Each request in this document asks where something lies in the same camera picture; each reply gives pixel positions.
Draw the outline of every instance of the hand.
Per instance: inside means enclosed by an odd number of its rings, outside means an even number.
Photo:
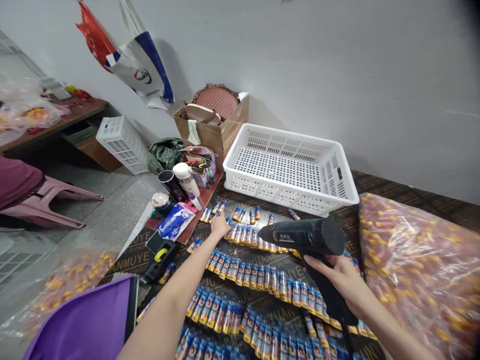
[[[333,268],[311,256],[305,255],[303,258],[308,265],[331,281],[357,318],[365,319],[369,312],[375,311],[376,304],[380,304],[374,293],[352,266],[350,260],[345,256],[327,256],[327,260],[333,265]]]
[[[225,220],[224,212],[220,213],[219,216],[215,216],[211,221],[211,233],[214,234],[215,236],[218,236],[219,240],[231,229],[232,227],[228,225],[227,221]]]

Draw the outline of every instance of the pink plastic chair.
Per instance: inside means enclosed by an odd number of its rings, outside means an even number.
[[[86,228],[87,224],[50,210],[49,204],[57,195],[63,198],[78,200],[79,197],[71,192],[85,195],[86,197],[99,201],[105,200],[103,196],[94,192],[45,176],[45,182],[36,193],[12,207],[0,210],[0,214],[28,220],[44,228],[52,227],[52,222],[67,225],[75,229]]]

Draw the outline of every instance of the white plastic basket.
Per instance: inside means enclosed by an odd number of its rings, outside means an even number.
[[[125,116],[104,117],[96,139],[133,175],[149,171],[149,152]]]
[[[30,231],[0,234],[0,294],[14,279],[50,255],[57,245]]]
[[[336,141],[246,123],[223,169],[227,189],[312,215],[359,203]]]

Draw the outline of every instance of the black heat gun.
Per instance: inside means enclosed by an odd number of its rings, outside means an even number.
[[[347,326],[357,326],[358,319],[331,281],[304,261],[304,256],[309,255],[332,267],[325,256],[341,255],[345,250],[345,237],[340,227],[330,218],[283,221],[264,226],[260,230],[260,237],[279,247],[298,251],[303,265],[325,300],[327,314],[340,322],[348,350],[353,354]]]

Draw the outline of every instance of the gray floor tile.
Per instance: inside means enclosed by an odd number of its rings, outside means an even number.
[[[107,199],[132,177],[132,173],[125,167],[108,173],[91,168],[74,167],[59,162],[47,165],[42,168],[42,171],[47,176],[72,183],[76,187],[103,195]],[[82,221],[101,204],[101,201],[81,196],[80,200],[77,201],[63,198],[55,199],[50,203],[50,208],[59,214]],[[70,230],[71,228],[60,225],[57,228],[39,229],[38,231],[57,243]]]
[[[86,229],[70,231],[58,244],[119,252],[152,194],[161,188],[152,173],[132,176],[83,220]]]

